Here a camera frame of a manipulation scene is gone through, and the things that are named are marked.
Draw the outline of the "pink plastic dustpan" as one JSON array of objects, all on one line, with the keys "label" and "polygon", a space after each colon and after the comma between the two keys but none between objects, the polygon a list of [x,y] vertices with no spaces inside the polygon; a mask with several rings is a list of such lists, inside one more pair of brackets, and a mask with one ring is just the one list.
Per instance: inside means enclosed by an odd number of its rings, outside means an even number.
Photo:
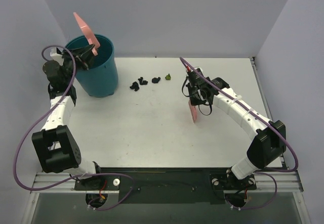
[{"label": "pink plastic dustpan", "polygon": [[74,18],[82,31],[83,35],[85,36],[88,44],[93,44],[94,47],[92,48],[92,53],[94,56],[98,55],[98,48],[100,47],[100,43],[98,39],[96,38],[95,34],[91,30],[91,28],[88,26],[88,24],[76,13],[73,12]]}]

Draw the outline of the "pink hand brush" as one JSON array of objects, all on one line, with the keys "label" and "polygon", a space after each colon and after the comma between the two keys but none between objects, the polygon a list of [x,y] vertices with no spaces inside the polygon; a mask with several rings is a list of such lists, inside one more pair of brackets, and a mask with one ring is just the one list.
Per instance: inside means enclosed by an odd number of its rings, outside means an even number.
[{"label": "pink hand brush", "polygon": [[191,101],[188,101],[188,105],[189,105],[189,110],[191,113],[191,117],[192,117],[192,121],[195,123],[197,121],[197,110],[196,110],[196,106],[193,106],[191,104]]}]

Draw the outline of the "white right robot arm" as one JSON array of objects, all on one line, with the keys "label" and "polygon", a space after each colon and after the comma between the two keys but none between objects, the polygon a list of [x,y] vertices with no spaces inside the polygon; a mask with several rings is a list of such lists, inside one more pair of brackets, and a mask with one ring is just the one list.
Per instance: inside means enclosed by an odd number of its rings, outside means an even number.
[{"label": "white right robot arm", "polygon": [[202,79],[199,67],[195,71],[186,68],[186,73],[182,87],[188,89],[192,120],[197,120],[197,111],[201,105],[210,109],[217,107],[231,117],[252,140],[246,156],[227,171],[226,182],[230,187],[238,188],[247,176],[267,167],[285,152],[283,140],[286,127],[281,121],[272,122],[260,115],[222,78]]}]

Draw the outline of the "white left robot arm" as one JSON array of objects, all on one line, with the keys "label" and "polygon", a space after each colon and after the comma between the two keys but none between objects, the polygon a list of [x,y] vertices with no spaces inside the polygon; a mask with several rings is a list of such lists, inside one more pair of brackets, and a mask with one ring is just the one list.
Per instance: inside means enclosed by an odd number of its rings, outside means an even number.
[{"label": "white left robot arm", "polygon": [[44,172],[78,175],[79,178],[86,178],[87,185],[97,190],[104,184],[101,169],[96,162],[82,158],[68,128],[77,99],[73,81],[77,71],[86,71],[93,65],[94,50],[93,44],[56,50],[54,58],[44,63],[51,111],[42,129],[33,133],[31,139]]}]

